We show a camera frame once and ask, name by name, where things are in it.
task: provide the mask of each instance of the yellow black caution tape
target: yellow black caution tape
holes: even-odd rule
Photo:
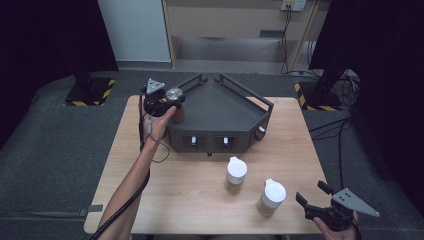
[[[315,111],[343,111],[342,107],[339,106],[311,106],[306,102],[305,95],[303,95],[303,91],[300,88],[300,85],[297,83],[294,85],[296,89],[297,96],[299,98],[300,106],[303,110],[315,110]]]
[[[105,92],[103,93],[102,99],[98,101],[65,101],[66,106],[101,106],[106,102],[107,97],[112,90],[115,80],[110,80]]]

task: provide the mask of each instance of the power strip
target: power strip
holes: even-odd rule
[[[306,0],[283,0],[281,11],[301,12],[305,8]]]

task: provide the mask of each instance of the white cup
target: white cup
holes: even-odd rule
[[[232,193],[240,191],[241,184],[247,173],[247,165],[237,157],[231,157],[227,165],[227,180],[225,187]]]
[[[259,212],[270,217],[286,198],[287,192],[281,183],[272,179],[265,181],[265,187],[257,203]]]

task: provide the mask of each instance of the black curtain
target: black curtain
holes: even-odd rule
[[[423,1],[332,1],[310,66],[359,75],[358,130],[422,215],[423,12]]]
[[[0,148],[41,86],[118,70],[97,1],[5,0],[0,24]]]

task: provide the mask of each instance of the wooden table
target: wooden table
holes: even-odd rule
[[[129,98],[92,204],[106,207],[138,156],[138,96]],[[267,98],[274,103],[267,134],[240,154],[178,153],[152,163],[132,229],[139,234],[302,234],[319,233],[296,202],[299,191],[312,205],[328,207],[330,197],[317,187],[325,177],[299,104],[294,98]],[[155,159],[166,156],[159,147]],[[242,190],[231,195],[224,187],[232,156],[248,171]],[[286,200],[270,218],[256,203],[264,181],[272,178],[287,190]],[[89,213],[84,229],[95,232],[103,212]]]

